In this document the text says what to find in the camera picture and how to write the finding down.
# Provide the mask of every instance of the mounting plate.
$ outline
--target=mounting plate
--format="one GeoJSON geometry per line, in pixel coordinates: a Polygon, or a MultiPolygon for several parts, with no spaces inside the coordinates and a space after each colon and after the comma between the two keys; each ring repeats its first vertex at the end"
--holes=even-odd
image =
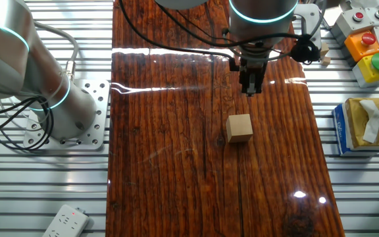
{"type": "MultiPolygon", "coordinates": [[[[93,124],[77,138],[61,141],[49,138],[49,143],[43,145],[39,150],[94,151],[102,148],[109,100],[109,82],[106,80],[74,80],[74,83],[77,87],[86,90],[95,100],[96,116],[93,124]]],[[[38,120],[38,116],[33,111],[30,111],[29,118],[38,120]]],[[[28,120],[27,128],[40,128],[40,124],[28,120]]],[[[39,141],[42,134],[42,130],[26,131],[23,141],[24,146],[27,147],[39,141]]]]}

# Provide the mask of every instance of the electrical outlet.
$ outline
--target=electrical outlet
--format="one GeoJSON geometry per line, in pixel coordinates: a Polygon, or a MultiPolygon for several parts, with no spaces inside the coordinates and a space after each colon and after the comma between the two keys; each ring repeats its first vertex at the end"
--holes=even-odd
{"type": "Polygon", "coordinates": [[[88,222],[88,216],[63,205],[42,237],[79,237],[88,222]]]}

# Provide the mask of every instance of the emergency stop button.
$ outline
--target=emergency stop button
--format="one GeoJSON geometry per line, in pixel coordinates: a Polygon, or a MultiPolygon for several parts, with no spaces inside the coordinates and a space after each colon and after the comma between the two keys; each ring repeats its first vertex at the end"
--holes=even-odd
{"type": "Polygon", "coordinates": [[[376,37],[371,33],[365,33],[362,36],[362,44],[364,46],[373,45],[376,42],[376,37]]]}

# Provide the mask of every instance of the wooden table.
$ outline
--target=wooden table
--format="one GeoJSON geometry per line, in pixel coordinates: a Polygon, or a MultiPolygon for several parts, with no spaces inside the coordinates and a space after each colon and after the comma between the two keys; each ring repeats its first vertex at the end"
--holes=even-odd
{"type": "MultiPolygon", "coordinates": [[[[156,42],[209,48],[154,1],[124,2],[156,42]]],[[[219,36],[225,3],[184,14],[219,36]]],[[[269,63],[247,98],[226,58],[153,49],[117,2],[113,47],[107,236],[344,236],[300,64],[269,63]],[[228,144],[226,119],[246,113],[253,138],[228,144]]]]}

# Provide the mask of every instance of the red button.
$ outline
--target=red button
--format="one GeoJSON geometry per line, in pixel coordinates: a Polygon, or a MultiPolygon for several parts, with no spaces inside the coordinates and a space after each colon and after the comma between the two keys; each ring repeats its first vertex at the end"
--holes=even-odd
{"type": "Polygon", "coordinates": [[[363,14],[362,13],[355,13],[355,16],[358,19],[362,19],[363,18],[363,14]]]}
{"type": "Polygon", "coordinates": [[[376,42],[376,38],[371,33],[365,33],[362,36],[362,42],[367,45],[372,45],[376,42]]]}

